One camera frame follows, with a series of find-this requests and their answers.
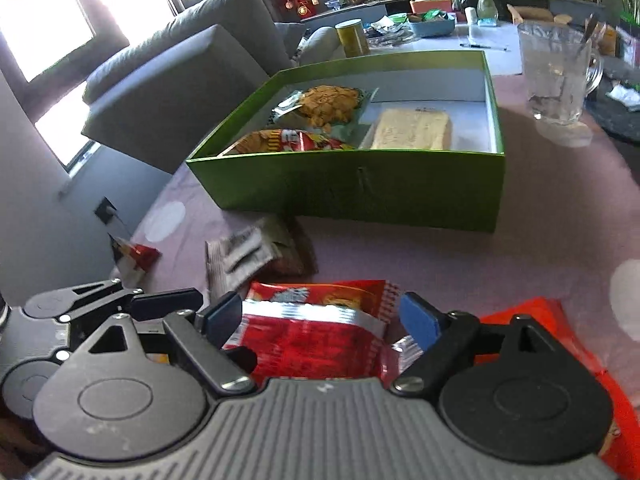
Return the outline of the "round white coffee table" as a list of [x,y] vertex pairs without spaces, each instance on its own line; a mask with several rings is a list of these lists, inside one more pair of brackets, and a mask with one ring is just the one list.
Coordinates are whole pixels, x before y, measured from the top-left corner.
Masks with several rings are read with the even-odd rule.
[[507,22],[496,27],[457,24],[449,36],[418,38],[412,36],[401,44],[370,47],[371,54],[413,51],[477,51],[484,52],[492,76],[523,73],[518,28]]

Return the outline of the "wall power socket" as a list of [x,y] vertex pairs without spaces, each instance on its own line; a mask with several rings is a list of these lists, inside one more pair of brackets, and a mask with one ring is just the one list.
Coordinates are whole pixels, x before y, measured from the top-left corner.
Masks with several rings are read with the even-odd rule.
[[117,209],[107,197],[103,197],[94,210],[96,218],[98,218],[104,226],[107,226],[113,219],[117,217]]

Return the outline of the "green cardboard box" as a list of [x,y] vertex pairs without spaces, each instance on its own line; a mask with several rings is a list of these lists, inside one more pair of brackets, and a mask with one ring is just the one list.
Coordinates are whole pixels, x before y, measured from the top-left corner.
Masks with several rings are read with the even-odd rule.
[[[384,110],[443,110],[446,151],[370,150],[226,155],[265,127],[295,90],[318,84],[369,91],[362,138]],[[485,55],[414,51],[282,70],[223,120],[186,161],[222,209],[491,232],[506,171],[498,107]]]

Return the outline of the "pink dotted tablecloth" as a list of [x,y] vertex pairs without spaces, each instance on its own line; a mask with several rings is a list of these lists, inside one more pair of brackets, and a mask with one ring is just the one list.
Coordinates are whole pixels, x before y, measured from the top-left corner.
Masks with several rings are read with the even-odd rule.
[[589,117],[535,122],[525,80],[494,88],[506,147],[493,233],[301,218],[320,282],[385,278],[444,311],[485,315],[559,300],[582,343],[639,399],[639,187]]

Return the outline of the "yellow tin can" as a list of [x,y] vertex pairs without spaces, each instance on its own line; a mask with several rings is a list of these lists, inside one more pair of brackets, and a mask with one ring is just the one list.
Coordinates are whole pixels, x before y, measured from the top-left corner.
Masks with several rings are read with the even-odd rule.
[[360,18],[338,23],[334,28],[348,58],[356,58],[370,53],[366,33]]

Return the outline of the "grey sofa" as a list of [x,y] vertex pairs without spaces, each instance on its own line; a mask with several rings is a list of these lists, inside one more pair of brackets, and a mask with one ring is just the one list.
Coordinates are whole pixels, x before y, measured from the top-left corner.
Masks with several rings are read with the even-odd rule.
[[87,138],[172,174],[281,70],[341,58],[332,27],[273,21],[262,0],[203,0],[87,79]]

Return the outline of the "sliced bread loaf bag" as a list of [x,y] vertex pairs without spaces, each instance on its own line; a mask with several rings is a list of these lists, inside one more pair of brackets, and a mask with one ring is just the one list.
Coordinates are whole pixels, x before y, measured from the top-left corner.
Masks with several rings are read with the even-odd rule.
[[372,150],[448,151],[452,122],[442,110],[388,108],[373,129]]

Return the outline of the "black round side table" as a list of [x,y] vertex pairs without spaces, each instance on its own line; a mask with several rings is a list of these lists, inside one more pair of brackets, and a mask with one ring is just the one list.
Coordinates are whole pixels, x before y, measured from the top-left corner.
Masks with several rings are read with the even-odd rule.
[[639,89],[639,70],[612,56],[604,56],[602,63],[602,80],[585,100],[586,110],[613,139],[638,148],[639,113],[630,112],[622,103],[612,100],[608,92],[616,82],[621,82],[624,87]]

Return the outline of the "white red snack packet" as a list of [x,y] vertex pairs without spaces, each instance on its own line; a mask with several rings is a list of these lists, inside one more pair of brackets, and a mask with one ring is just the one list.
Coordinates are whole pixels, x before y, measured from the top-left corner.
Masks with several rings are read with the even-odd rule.
[[156,248],[111,235],[110,243],[117,277],[126,287],[139,286],[160,260],[160,252]]

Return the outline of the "blue plastic basket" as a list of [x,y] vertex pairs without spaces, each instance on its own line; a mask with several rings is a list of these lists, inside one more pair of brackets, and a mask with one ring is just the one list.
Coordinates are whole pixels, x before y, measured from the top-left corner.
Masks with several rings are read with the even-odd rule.
[[408,24],[413,36],[420,39],[450,36],[456,27],[456,21],[447,13],[427,18],[425,14],[410,14]]

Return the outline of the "brown grey snack packet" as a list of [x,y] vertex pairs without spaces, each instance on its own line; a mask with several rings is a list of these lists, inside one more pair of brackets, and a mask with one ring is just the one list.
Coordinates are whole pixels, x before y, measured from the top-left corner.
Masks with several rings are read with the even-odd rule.
[[262,278],[296,278],[318,271],[311,239],[291,218],[267,216],[205,243],[208,300],[240,292]]

